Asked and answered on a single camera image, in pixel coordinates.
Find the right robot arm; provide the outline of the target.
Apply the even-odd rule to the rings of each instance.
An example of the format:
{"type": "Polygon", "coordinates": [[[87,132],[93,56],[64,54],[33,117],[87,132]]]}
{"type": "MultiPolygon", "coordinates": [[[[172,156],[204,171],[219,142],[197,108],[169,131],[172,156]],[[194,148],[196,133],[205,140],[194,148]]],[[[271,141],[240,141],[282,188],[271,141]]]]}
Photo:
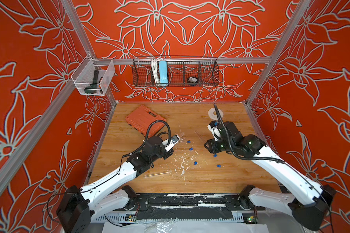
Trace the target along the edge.
{"type": "Polygon", "coordinates": [[[333,187],[312,181],[281,159],[259,137],[243,136],[233,122],[214,120],[208,130],[213,138],[204,146],[211,154],[224,151],[240,160],[252,161],[289,191],[288,194],[275,193],[247,185],[239,195],[243,209],[269,208],[292,216],[308,230],[320,230],[336,194],[333,187]]]}

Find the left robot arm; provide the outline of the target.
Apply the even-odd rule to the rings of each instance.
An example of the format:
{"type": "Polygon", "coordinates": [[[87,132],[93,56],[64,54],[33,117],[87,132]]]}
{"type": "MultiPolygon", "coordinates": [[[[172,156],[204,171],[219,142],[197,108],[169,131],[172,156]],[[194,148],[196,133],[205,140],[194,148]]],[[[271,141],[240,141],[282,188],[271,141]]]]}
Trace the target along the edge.
{"type": "Polygon", "coordinates": [[[160,158],[167,159],[180,140],[179,135],[163,141],[153,136],[117,169],[103,178],[81,188],[73,185],[62,193],[56,215],[66,233],[81,233],[91,223],[110,211],[135,203],[137,195],[126,183],[134,180],[154,166],[160,158]]]}

